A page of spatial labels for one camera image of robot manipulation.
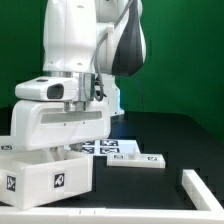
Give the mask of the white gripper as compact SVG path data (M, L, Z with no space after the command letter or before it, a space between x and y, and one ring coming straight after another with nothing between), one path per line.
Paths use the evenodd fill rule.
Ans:
M19 101L12 113L11 137L16 150L51 148L64 160L64 146L107 138L111 130L108 100L91 101L85 111L66 112L62 102Z

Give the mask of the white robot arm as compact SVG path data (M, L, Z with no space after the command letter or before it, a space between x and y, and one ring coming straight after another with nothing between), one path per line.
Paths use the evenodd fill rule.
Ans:
M12 113L16 150L53 149L106 138L116 112L103 77L144 64L141 0L48 0L44 76L20 83Z

